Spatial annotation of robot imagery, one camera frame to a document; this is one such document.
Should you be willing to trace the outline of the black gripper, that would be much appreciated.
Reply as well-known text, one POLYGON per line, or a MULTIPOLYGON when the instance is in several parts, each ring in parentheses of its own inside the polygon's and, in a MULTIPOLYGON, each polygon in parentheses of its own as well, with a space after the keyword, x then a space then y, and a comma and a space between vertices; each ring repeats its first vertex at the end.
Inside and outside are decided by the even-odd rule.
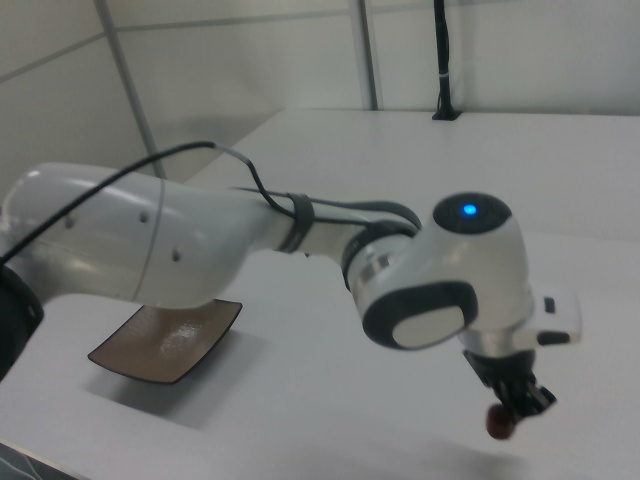
POLYGON ((548 389, 535 384, 533 350, 500 358, 485 357, 465 350, 463 356, 480 381, 494 392, 511 418, 541 415, 556 402, 556 397, 548 389))

